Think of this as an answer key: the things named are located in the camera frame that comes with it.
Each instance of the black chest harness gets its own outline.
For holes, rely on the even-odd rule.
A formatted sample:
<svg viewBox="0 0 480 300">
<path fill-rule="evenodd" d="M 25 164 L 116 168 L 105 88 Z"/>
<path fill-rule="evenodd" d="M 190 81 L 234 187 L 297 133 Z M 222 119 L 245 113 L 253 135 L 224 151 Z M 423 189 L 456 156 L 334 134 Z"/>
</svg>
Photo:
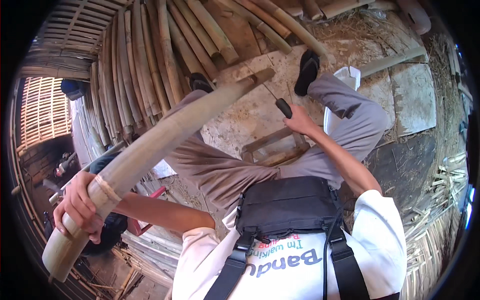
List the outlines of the black chest harness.
<svg viewBox="0 0 480 300">
<path fill-rule="evenodd" d="M 245 271 L 247 254 L 253 240 L 269 244 L 270 239 L 286 238 L 294 233 L 325 232 L 332 249 L 341 300 L 369 300 L 362 273 L 347 245 L 340 225 L 343 208 L 336 191 L 325 179 L 313 176 L 271 180 L 251 186 L 240 196 L 235 227 L 240 238 L 232 254 L 204 300 L 226 300 Z M 327 260 L 324 263 L 324 297 L 327 292 Z M 399 293 L 381 299 L 397 300 Z"/>
</svg>

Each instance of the wooden stool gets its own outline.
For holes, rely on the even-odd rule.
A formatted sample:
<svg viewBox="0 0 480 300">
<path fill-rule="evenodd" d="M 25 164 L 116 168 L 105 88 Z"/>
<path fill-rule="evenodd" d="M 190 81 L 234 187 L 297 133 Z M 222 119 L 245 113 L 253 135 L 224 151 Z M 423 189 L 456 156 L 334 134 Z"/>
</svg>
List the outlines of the wooden stool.
<svg viewBox="0 0 480 300">
<path fill-rule="evenodd" d="M 285 127 L 274 133 L 264 136 L 255 142 L 243 146 L 240 157 L 243 161 L 253 163 L 253 153 L 255 151 L 278 142 L 289 135 L 293 135 L 293 139 L 295 140 L 296 146 L 293 149 L 274 154 L 266 159 L 257 161 L 255 164 L 259 166 L 273 167 L 304 154 L 310 148 L 310 144 L 305 141 L 305 137 L 303 135 L 292 132 L 290 128 Z"/>
</svg>

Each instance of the gray pants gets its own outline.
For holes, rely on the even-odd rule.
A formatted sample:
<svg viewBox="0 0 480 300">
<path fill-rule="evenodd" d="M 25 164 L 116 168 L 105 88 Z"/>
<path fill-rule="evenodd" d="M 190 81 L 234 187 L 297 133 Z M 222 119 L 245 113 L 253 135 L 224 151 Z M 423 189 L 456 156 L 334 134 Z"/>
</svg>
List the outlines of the gray pants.
<svg viewBox="0 0 480 300">
<path fill-rule="evenodd" d="M 206 92 L 201 90 L 191 92 L 168 115 L 204 95 Z M 383 108 L 327 73 L 310 84 L 308 95 L 343 119 L 330 137 L 362 161 L 384 133 L 387 115 Z M 225 209 L 236 203 L 240 193 L 248 187 L 266 180 L 317 176 L 327 179 L 334 189 L 340 188 L 343 181 L 334 164 L 317 146 L 290 165 L 261 167 L 205 144 L 199 132 L 165 160 L 180 177 L 192 182 L 208 201 Z"/>
</svg>

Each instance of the right hand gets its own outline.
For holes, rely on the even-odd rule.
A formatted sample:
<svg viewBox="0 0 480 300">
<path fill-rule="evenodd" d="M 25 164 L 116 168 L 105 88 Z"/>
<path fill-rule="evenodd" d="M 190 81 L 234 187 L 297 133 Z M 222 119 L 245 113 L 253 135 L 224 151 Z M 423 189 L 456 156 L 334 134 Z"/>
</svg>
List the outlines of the right hand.
<svg viewBox="0 0 480 300">
<path fill-rule="evenodd" d="M 68 231 L 62 223 L 63 215 L 67 213 L 78 227 L 90 233 L 89 239 L 94 244 L 99 244 L 103 220 L 95 214 L 95 204 L 87 193 L 88 184 L 95 176 L 95 174 L 80 171 L 73 177 L 65 189 L 63 200 L 53 211 L 53 219 L 55 227 L 60 233 L 67 236 Z"/>
<path fill-rule="evenodd" d="M 318 128 L 317 124 L 313 122 L 303 106 L 290 105 L 292 110 L 292 118 L 283 118 L 283 122 L 290 129 L 300 134 L 309 135 L 312 130 Z"/>
</svg>

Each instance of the foot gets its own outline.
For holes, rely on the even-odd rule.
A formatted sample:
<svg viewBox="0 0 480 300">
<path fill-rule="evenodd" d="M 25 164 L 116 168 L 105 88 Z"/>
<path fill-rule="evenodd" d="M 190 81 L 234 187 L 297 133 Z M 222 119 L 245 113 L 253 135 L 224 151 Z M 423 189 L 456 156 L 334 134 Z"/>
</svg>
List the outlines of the foot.
<svg viewBox="0 0 480 300">
<path fill-rule="evenodd" d="M 307 95 L 308 86 L 317 78 L 320 59 L 308 49 L 300 59 L 300 73 L 294 91 L 299 96 Z"/>
<path fill-rule="evenodd" d="M 192 91 L 202 90 L 207 93 L 213 92 L 213 88 L 208 83 L 208 80 L 201 73 L 192 73 L 190 77 L 190 88 Z"/>
</svg>

